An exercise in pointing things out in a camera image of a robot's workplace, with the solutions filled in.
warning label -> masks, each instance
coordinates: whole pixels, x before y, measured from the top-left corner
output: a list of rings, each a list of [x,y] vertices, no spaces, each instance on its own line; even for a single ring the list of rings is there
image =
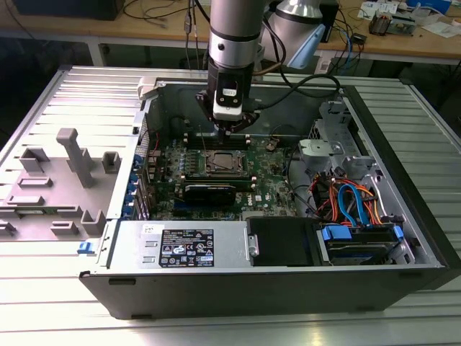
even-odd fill
[[[213,267],[212,229],[164,229],[161,235],[161,267]]]

gray plastic bracket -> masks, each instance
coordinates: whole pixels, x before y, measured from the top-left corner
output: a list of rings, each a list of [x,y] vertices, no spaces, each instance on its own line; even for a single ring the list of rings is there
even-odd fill
[[[61,128],[56,136],[56,141],[67,151],[72,167],[75,170],[75,173],[77,173],[81,186],[87,189],[93,185],[93,178],[89,172],[87,160],[85,159],[85,156],[82,155],[81,149],[77,144],[78,135],[79,133],[75,128]]]
[[[79,234],[79,229],[73,221],[53,221],[50,229],[56,236]]]
[[[80,223],[88,235],[101,236],[106,224],[106,217],[104,216],[102,210],[100,210],[96,219],[93,220],[89,212],[85,210],[84,215],[81,217]]]
[[[6,202],[10,205],[43,205],[44,203],[42,196],[11,196]]]
[[[88,149],[87,148],[81,148],[80,152],[81,152],[81,157],[83,158],[86,167],[88,168],[89,171],[91,171],[91,168],[93,168],[93,163],[94,162],[93,162],[93,160],[91,160],[91,157],[89,155]],[[73,165],[72,165],[71,160],[67,160],[67,165],[69,165],[69,168],[71,169],[71,171],[73,173],[75,173],[75,169],[73,169]]]
[[[0,218],[21,218],[21,215],[15,209],[1,209]]]
[[[57,209],[57,213],[61,218],[79,218],[84,212],[80,205],[75,205],[73,208]]]
[[[21,178],[17,183],[22,189],[23,188],[36,188],[36,187],[51,187],[53,181],[49,177],[40,178]]]
[[[120,156],[116,151],[106,151],[102,155],[102,166],[106,174],[118,173],[121,165]]]
[[[40,162],[50,161],[42,148],[27,148],[19,158],[22,166],[30,175],[42,174]]]
[[[0,222],[0,236],[13,236],[17,230],[10,222]]]

motherboard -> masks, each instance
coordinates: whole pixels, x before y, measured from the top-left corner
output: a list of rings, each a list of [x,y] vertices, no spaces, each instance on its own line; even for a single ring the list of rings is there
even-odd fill
[[[184,138],[151,150],[151,219],[296,216],[294,196],[285,180],[286,151],[269,137],[247,137],[224,145],[212,138]]]

metal workbench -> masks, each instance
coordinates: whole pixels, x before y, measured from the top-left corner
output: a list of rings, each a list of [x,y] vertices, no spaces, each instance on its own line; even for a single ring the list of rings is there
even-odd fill
[[[65,157],[54,139],[63,126],[77,128],[79,143],[92,156],[105,151],[123,156],[140,107],[138,82],[159,71],[93,67],[59,71],[0,153],[0,200],[22,170],[18,157],[25,147],[42,146]],[[300,77],[290,79],[296,82]],[[413,86],[396,79],[340,82],[357,88],[461,254],[460,139]],[[436,291],[411,294],[383,312],[120,321],[78,281],[85,261],[94,261],[78,257],[78,246],[79,241],[0,243],[0,345],[461,344],[461,278]]]

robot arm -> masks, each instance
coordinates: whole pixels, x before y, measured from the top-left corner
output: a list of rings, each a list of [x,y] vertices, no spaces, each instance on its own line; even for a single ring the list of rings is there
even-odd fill
[[[261,35],[267,0],[214,0],[210,16],[210,61],[207,89],[197,95],[205,115],[221,138],[252,125],[258,118],[249,98],[260,45],[275,60],[270,34]],[[284,0],[270,21],[287,47],[288,66],[302,68],[320,42],[320,0]]]

